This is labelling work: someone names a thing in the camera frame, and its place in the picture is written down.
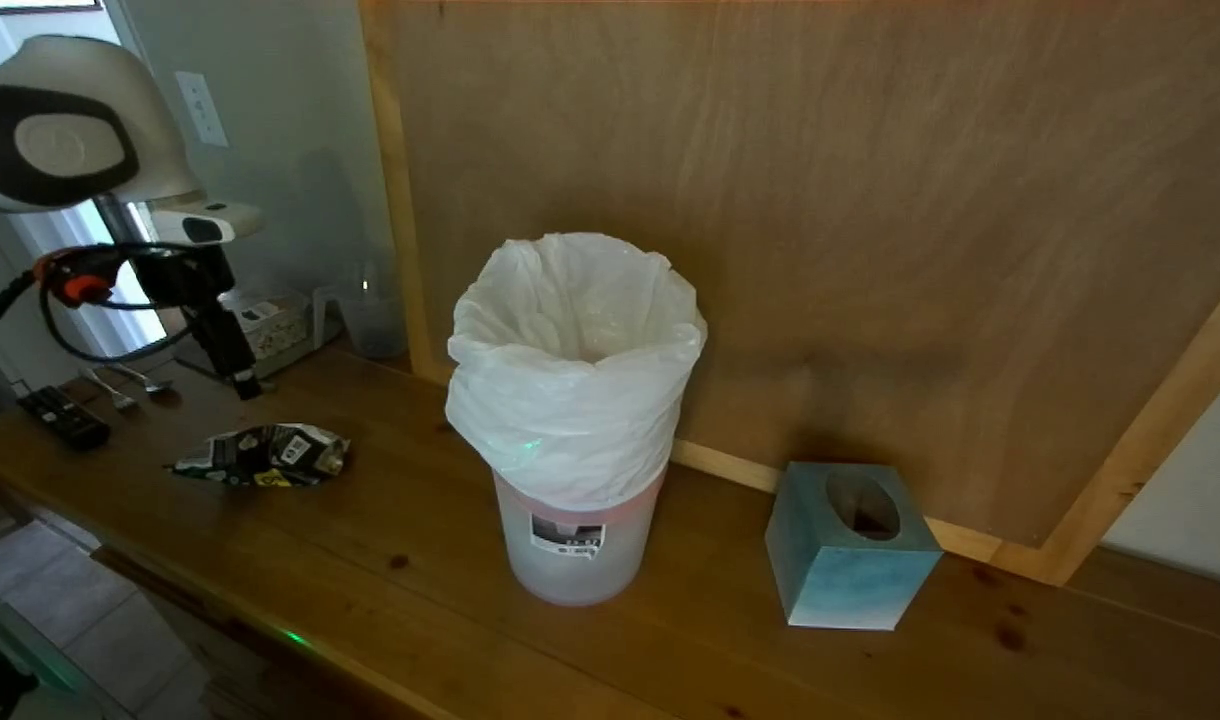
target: blue tissue box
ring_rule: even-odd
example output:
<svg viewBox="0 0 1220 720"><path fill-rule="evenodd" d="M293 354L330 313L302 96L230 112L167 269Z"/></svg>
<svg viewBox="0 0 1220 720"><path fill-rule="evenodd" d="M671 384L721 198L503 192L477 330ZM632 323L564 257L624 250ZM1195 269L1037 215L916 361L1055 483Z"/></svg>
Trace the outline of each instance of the blue tissue box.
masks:
<svg viewBox="0 0 1220 720"><path fill-rule="evenodd" d="M788 462L765 540L790 626L890 631L939 559L883 462Z"/></svg>

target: wooden counter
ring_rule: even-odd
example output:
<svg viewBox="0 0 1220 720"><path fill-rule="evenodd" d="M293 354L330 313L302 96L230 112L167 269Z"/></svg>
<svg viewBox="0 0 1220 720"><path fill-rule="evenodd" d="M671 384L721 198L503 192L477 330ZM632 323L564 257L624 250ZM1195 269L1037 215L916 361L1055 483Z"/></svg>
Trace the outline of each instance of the wooden counter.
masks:
<svg viewBox="0 0 1220 720"><path fill-rule="evenodd" d="M1037 589L944 559L895 634L779 618L766 495L676 468L640 578L602 609L546 609L503 562L485 462L445 386L320 350L240 405L171 367L177 408L111 417L73 456L0 417L0 483L73 516L205 603L428 715L1220 715L1220 589L1149 573ZM313 490L167 474L205 437L313 418L355 441Z"/></svg>

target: plywood board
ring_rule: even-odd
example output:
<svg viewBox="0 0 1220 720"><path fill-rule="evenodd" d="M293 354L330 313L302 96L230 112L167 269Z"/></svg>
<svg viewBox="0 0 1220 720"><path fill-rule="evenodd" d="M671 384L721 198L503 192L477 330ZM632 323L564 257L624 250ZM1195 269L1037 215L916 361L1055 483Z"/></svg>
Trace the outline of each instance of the plywood board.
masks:
<svg viewBox="0 0 1220 720"><path fill-rule="evenodd" d="M1220 0L368 0L364 26L423 376L499 240L611 230L711 319L679 456L895 462L1029 576L1220 386Z"/></svg>

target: white plastic bag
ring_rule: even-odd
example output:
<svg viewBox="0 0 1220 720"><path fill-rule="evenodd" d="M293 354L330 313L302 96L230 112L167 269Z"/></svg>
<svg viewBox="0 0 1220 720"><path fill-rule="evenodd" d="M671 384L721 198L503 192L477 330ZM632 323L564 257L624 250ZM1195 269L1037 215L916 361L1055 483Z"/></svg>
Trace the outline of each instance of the white plastic bag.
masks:
<svg viewBox="0 0 1220 720"><path fill-rule="evenodd" d="M607 506L671 456L705 347L691 284L595 230L509 240L456 301L446 425L512 487Z"/></svg>

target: white trash can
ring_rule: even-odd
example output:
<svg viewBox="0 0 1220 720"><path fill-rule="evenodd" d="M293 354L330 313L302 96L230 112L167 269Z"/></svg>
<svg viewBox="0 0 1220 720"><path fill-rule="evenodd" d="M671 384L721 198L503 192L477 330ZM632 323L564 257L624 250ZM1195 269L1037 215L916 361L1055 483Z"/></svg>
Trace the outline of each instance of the white trash can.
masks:
<svg viewBox="0 0 1220 720"><path fill-rule="evenodd" d="M632 584L705 347L691 284L595 230L509 240L456 301L446 425L486 461L518 584Z"/></svg>

